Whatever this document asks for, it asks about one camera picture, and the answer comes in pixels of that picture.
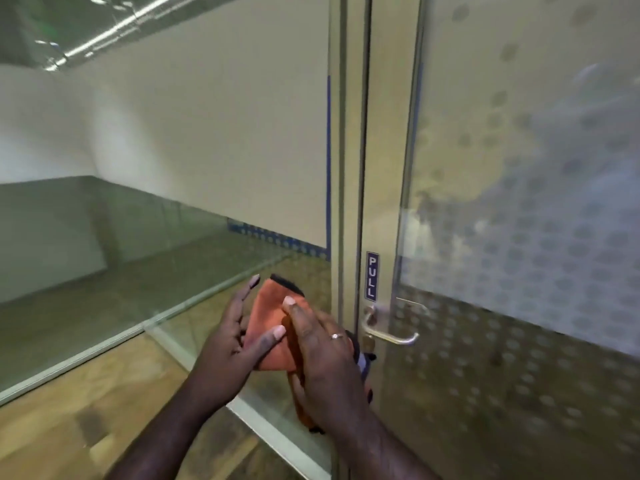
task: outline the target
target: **dotted pattern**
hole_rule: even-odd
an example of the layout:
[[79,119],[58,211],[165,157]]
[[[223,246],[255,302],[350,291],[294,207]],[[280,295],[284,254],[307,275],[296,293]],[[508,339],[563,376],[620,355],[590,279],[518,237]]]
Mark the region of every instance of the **dotted pattern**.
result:
[[227,228],[231,232],[249,235],[251,237],[255,237],[256,239],[260,239],[261,241],[266,241],[275,244],[276,246],[281,246],[284,249],[297,251],[311,257],[318,257],[320,259],[331,261],[331,256],[329,256],[327,249],[316,246],[315,244],[309,244],[305,241],[300,241],[299,239],[295,239],[284,234],[279,234],[277,232],[263,229],[258,226],[252,226],[244,222],[236,221],[229,218],[227,219]]
[[399,297],[428,311],[395,310],[391,332],[420,338],[388,347],[385,377],[403,386],[385,383],[381,411],[440,475],[637,477],[635,358],[411,287]]
[[401,282],[640,356],[640,0],[433,19]]

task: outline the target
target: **hand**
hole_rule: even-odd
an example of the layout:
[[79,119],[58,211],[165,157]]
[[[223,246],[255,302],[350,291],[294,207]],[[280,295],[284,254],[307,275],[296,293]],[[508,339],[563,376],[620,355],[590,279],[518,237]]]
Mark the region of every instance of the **hand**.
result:
[[204,415],[212,415],[231,401],[253,368],[284,337],[285,328],[278,325],[263,333],[250,347],[243,348],[248,323],[248,317],[243,319],[243,303],[259,282],[260,275],[256,274],[236,291],[185,381],[191,404]]
[[[304,384],[292,378],[303,409],[332,437],[357,435],[371,418],[360,371],[353,361],[344,329],[325,313],[308,313],[292,297],[282,309],[291,317],[303,357]],[[334,333],[341,334],[331,339]]]

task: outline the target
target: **door handle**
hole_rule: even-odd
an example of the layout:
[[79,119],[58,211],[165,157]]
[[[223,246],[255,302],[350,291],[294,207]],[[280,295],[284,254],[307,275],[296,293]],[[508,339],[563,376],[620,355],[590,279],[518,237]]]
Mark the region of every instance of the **door handle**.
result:
[[360,326],[362,327],[364,333],[371,335],[372,337],[375,337],[377,339],[386,340],[395,345],[413,345],[415,341],[418,340],[418,337],[420,336],[418,332],[414,332],[413,335],[407,339],[401,339],[400,337],[396,337],[395,335],[391,335],[390,333],[376,330],[371,325],[371,320],[373,319],[373,316],[375,314],[376,308],[373,305],[366,307],[366,309],[364,310],[364,316],[360,321]]

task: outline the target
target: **wooden floor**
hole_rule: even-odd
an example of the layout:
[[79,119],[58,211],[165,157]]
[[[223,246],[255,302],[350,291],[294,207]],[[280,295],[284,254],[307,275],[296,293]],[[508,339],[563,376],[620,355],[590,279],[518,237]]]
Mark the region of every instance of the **wooden floor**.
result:
[[[21,396],[0,408],[0,478],[102,478],[185,377],[140,335]],[[200,432],[178,478],[300,477],[222,409]]]

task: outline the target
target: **blue trim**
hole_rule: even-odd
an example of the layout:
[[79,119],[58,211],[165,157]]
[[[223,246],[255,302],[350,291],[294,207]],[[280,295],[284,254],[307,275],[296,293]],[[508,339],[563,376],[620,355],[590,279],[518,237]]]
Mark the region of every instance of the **blue trim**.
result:
[[331,76],[326,78],[326,254],[331,261]]
[[309,244],[308,242],[289,237],[288,235],[263,229],[262,227],[252,226],[245,222],[235,221],[229,218],[227,218],[227,229],[231,232],[248,235],[255,237],[256,239],[260,239],[261,241],[270,242],[285,249],[290,249],[308,256],[318,257],[329,261],[329,253],[326,249],[316,246],[315,244]]

